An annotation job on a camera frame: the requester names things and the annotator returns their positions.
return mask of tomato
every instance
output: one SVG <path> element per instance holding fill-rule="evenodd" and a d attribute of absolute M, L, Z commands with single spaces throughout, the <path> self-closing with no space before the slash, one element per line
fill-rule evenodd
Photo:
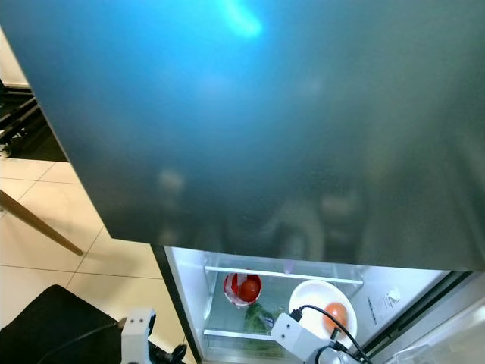
<path fill-rule="evenodd" d="M 252 279 L 246 279 L 239 287 L 239 298 L 246 302 L 256 300 L 259 295 L 259 284 Z"/>
<path fill-rule="evenodd" d="M 331 303 L 327 307 L 325 307 L 325 311 L 330 313 L 338 322 L 340 322 L 345 328 L 347 328 L 347 310 L 345 306 L 341 303 Z M 327 329 L 329 334 L 333 333 L 334 328 L 338 328 L 338 326 L 331 320 L 324 315 L 324 325 Z"/>

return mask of refrigerator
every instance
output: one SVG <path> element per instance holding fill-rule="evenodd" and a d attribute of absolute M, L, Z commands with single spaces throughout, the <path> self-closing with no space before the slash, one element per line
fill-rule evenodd
<path fill-rule="evenodd" d="M 337 287 L 374 362 L 475 357 L 484 18 L 474 0 L 0 0 L 62 149 L 110 235 L 151 244 L 198 362 L 295 362 L 227 300 L 233 273 L 272 316 L 304 281 Z"/>

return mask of white bowl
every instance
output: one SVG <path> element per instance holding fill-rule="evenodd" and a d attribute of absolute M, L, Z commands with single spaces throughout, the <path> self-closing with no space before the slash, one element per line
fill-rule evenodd
<path fill-rule="evenodd" d="M 325 309 L 331 303 L 341 303 L 347 310 L 346 329 L 355 338 L 357 335 L 357 317 L 354 308 L 347 297 L 335 286 L 325 281 L 305 281 L 293 290 L 289 299 L 289 311 L 298 309 L 303 305 L 313 305 Z M 300 325 L 317 335 L 321 339 L 330 338 L 331 332 L 328 332 L 324 325 L 323 314 L 314 309 L 303 309 L 303 317 Z M 347 349 L 352 346 L 352 342 L 347 336 L 341 334 L 337 340 L 345 345 Z"/>

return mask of wooden chair leg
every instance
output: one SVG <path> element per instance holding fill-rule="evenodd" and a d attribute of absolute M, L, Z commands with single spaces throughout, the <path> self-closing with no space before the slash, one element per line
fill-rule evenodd
<path fill-rule="evenodd" d="M 57 244 L 62 245 L 64 248 L 69 249 L 74 254 L 81 256 L 83 251 L 77 246 L 72 244 L 68 239 L 60 235 L 52 227 L 48 226 L 44 221 L 34 215 L 32 212 L 23 207 L 20 203 L 12 199 L 7 193 L 0 190 L 0 206 L 6 211 L 10 212 L 13 216 L 19 218 L 32 228 L 40 231 L 47 237 L 53 239 Z"/>

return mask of tiled floor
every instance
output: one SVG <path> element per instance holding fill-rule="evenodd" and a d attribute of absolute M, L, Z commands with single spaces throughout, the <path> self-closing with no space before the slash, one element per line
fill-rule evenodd
<path fill-rule="evenodd" d="M 116 319 L 151 306 L 150 339 L 165 349 L 184 341 L 182 327 L 149 246 L 111 239 L 69 163 L 0 161 L 0 189 L 86 253 L 76 256 L 14 216 L 0 212 L 0 326 L 44 289 L 60 284 Z M 191 353 L 185 359 L 195 363 Z"/>

